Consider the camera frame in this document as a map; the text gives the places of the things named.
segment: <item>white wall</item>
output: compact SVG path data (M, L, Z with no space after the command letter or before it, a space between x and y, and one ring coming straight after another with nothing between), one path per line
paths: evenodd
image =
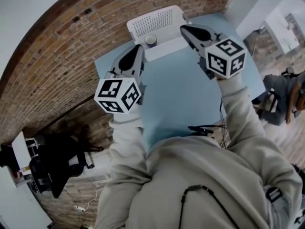
M58 0L0 0L0 77L19 42Z
M226 18L234 25L242 39L259 29L267 16L282 0L233 0Z
M303 0L283 0L278 8L281 14L286 17L290 13L304 13L305 2Z
M15 187L6 167L0 168L0 218L9 229L46 229L51 219L29 187Z

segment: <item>person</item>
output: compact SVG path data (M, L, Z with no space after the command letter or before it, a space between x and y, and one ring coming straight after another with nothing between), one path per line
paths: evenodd
M138 106L114 114L112 180L95 229L288 229L302 180L264 129L240 74L218 79L231 142L172 137L146 153Z
M261 119L273 125L281 125L284 121L289 124L293 111L305 109L305 72L293 78L270 74L265 76L263 82L266 92L255 99L253 103L259 104L263 101L271 89L274 90L278 99L275 112L263 109L257 110L257 114Z

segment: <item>person sitting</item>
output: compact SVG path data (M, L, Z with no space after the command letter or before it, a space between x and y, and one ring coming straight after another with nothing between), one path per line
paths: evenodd
M285 120L289 124L292 111L305 110L305 72L293 78L270 74L265 76L263 82L266 92L254 99L252 103L261 103L271 89L274 90L278 99L275 112L257 110L260 119L273 125L281 125Z

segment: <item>ventilation grille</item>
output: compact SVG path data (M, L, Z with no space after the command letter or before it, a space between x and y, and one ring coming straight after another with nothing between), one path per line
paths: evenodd
M137 37L172 24L173 10L159 12L156 17L147 16L132 23Z

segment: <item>brick wall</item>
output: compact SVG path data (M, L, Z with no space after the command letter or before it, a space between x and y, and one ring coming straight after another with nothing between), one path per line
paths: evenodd
M0 82L0 143L32 135L94 94L94 60L129 41L126 22L179 5L191 18L229 0L60 0L32 27Z

